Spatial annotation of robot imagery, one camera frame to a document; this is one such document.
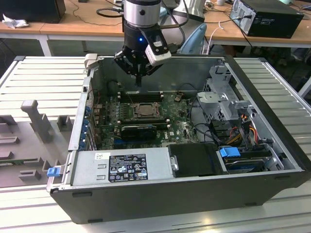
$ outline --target floor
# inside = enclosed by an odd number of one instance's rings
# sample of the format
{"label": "floor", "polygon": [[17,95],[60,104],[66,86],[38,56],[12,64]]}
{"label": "floor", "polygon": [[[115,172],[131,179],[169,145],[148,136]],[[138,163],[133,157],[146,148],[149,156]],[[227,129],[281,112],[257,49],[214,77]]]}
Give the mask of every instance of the floor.
{"label": "floor", "polygon": [[[83,52],[80,41],[49,41],[55,56],[85,56],[87,53],[92,52],[100,55],[112,55],[120,51],[123,46],[122,42],[107,41],[87,41],[86,44],[88,52]],[[213,55],[222,55],[222,53],[224,53],[224,50],[221,46],[213,48]],[[2,39],[0,41],[0,77],[17,55],[43,56],[43,52],[37,40],[23,40],[23,43],[21,43],[19,39]],[[294,88],[299,86],[302,77],[311,69],[310,66],[297,62],[291,62],[286,66],[277,64],[274,67]],[[306,96],[306,99],[311,102],[310,93]]]}

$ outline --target power cable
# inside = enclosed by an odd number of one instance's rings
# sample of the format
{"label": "power cable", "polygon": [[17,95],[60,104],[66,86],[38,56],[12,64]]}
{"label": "power cable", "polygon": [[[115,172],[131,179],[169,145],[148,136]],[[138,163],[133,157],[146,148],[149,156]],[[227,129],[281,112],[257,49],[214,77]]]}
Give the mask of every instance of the power cable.
{"label": "power cable", "polygon": [[78,18],[79,20],[81,20],[82,22],[84,23],[87,23],[87,24],[93,24],[93,25],[98,25],[98,26],[117,26],[119,24],[122,24],[122,22],[120,23],[117,23],[117,24],[99,24],[99,23],[92,23],[92,22],[87,22],[85,21],[84,19],[82,19],[79,15],[76,15],[76,11],[78,11],[80,9],[80,7],[75,4],[73,1],[69,0],[75,7],[77,7],[75,10],[72,11],[72,14],[73,16],[75,16],[76,18]]}
{"label": "power cable", "polygon": [[[171,18],[173,19],[174,23],[175,23],[175,24],[178,24],[177,20],[176,20],[175,17],[172,15],[171,11],[168,9],[168,7],[167,7],[167,5],[165,4],[164,1],[162,1],[162,4],[163,4],[164,8],[166,9],[167,13],[168,13],[168,14],[171,16]],[[180,30],[181,35],[182,35],[182,37],[183,37],[182,42],[181,42],[179,45],[177,45],[178,48],[180,49],[180,48],[183,46],[183,44],[185,43],[185,41],[186,41],[186,36],[185,36],[184,30],[183,30],[181,27],[179,27],[179,30]]]}
{"label": "power cable", "polygon": [[187,4],[186,4],[186,1],[183,0],[184,2],[184,5],[185,5],[185,9],[186,9],[186,13],[187,13],[187,19],[185,22],[181,23],[181,24],[172,24],[172,25],[163,25],[163,26],[160,26],[160,29],[171,29],[171,28],[179,28],[179,27],[182,27],[184,26],[186,23],[188,23],[189,21],[189,10],[188,10],[188,7],[187,7]]}

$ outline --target table leg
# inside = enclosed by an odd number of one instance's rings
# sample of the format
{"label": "table leg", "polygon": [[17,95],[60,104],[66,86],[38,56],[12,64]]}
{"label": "table leg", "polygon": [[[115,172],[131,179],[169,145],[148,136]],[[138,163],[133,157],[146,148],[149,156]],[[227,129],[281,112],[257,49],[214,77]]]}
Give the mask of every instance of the table leg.
{"label": "table leg", "polygon": [[39,37],[38,40],[40,42],[44,56],[46,56],[46,57],[54,56],[53,51],[51,50],[51,48],[48,44],[48,38],[46,36],[41,36],[41,37]]}
{"label": "table leg", "polygon": [[305,97],[305,95],[311,90],[311,78],[306,82],[306,84],[303,85],[303,87],[300,89],[298,94],[301,97]]}
{"label": "table leg", "polygon": [[88,52],[87,46],[86,46],[86,41],[82,40],[81,43],[82,43],[83,52]]}

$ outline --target black cover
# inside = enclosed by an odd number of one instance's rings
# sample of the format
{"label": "black cover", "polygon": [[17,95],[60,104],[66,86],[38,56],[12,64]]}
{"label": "black cover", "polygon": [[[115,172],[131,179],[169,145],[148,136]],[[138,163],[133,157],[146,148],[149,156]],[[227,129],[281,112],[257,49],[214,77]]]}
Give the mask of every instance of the black cover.
{"label": "black cover", "polygon": [[175,177],[222,175],[215,146],[210,143],[171,144],[171,157],[176,157],[178,171]]}
{"label": "black cover", "polygon": [[0,19],[2,14],[13,19],[24,19],[28,22],[59,23],[66,11],[64,0],[1,0]]}

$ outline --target white cable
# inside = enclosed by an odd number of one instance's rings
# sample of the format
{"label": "white cable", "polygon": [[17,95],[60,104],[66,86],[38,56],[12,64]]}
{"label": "white cable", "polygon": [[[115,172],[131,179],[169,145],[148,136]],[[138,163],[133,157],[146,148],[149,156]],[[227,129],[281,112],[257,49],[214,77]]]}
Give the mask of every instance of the white cable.
{"label": "white cable", "polygon": [[210,35],[210,39],[209,39],[209,42],[208,42],[208,48],[207,48],[207,55],[209,54],[209,50],[210,50],[210,43],[211,43],[211,41],[212,41],[212,37],[213,37],[213,35],[214,35],[214,33],[218,30],[218,29],[222,29],[222,30],[224,30],[224,28],[220,25],[221,23],[224,23],[224,21],[219,21],[218,22],[218,28],[216,28],[214,31],[213,31],[213,33],[212,33],[212,35]]}

